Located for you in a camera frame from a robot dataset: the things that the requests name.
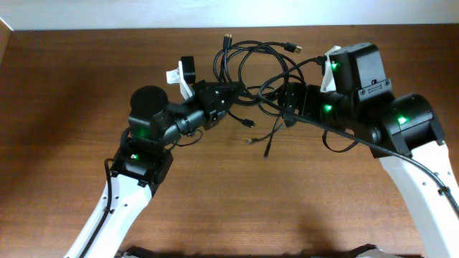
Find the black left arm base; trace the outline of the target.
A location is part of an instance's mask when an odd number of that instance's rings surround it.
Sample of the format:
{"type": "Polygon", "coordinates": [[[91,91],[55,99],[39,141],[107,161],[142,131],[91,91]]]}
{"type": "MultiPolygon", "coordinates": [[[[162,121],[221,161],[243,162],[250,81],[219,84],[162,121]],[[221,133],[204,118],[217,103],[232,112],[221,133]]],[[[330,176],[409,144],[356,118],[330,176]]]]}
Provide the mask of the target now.
{"type": "Polygon", "coordinates": [[[131,246],[125,250],[118,250],[115,254],[115,258],[159,258],[160,256],[159,253],[137,246],[131,246]]]}

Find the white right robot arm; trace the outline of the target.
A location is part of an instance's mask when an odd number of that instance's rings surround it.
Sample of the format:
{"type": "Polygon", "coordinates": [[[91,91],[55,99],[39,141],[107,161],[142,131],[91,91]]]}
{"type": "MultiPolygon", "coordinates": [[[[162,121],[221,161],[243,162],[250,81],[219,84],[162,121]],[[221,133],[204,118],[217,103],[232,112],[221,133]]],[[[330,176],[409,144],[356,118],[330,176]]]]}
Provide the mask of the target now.
{"type": "Polygon", "coordinates": [[[323,59],[321,85],[289,84],[279,99],[285,121],[351,130],[401,193],[429,257],[458,255],[458,182],[445,132],[427,99],[396,97],[379,49],[364,42],[333,47],[323,59]]]}

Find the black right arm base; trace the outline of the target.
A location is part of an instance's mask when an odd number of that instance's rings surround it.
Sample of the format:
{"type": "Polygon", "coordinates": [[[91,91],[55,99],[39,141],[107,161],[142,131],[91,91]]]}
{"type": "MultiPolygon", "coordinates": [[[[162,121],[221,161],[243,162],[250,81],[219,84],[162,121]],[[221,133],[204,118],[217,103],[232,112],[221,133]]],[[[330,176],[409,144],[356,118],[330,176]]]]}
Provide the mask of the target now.
{"type": "Polygon", "coordinates": [[[392,258],[391,254],[378,249],[376,245],[365,244],[346,252],[345,258],[392,258]]]}

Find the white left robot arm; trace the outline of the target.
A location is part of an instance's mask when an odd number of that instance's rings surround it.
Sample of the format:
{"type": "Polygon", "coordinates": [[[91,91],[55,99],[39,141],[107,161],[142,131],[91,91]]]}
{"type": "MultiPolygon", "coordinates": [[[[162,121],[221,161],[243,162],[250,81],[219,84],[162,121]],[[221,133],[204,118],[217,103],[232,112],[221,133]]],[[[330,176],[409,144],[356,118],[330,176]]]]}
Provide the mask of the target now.
{"type": "Polygon", "coordinates": [[[194,95],[179,104],[169,102],[157,86],[136,90],[120,147],[104,161],[103,193],[67,257],[114,257],[164,182],[181,138],[216,126],[245,88],[241,82],[202,80],[193,84],[194,95]]]}

